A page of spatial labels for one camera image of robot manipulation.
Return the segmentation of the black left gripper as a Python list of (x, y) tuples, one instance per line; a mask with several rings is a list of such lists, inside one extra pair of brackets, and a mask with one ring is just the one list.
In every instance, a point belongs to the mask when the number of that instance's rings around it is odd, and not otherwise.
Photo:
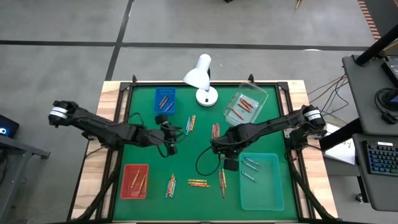
[(156, 146), (161, 156), (173, 156), (178, 153), (176, 144), (184, 140), (184, 132), (182, 127), (174, 126), (168, 121), (166, 114), (159, 114), (155, 117), (155, 123), (160, 126), (159, 134), (151, 134), (152, 137), (156, 138), (165, 145), (166, 154), (164, 154), (159, 146)]

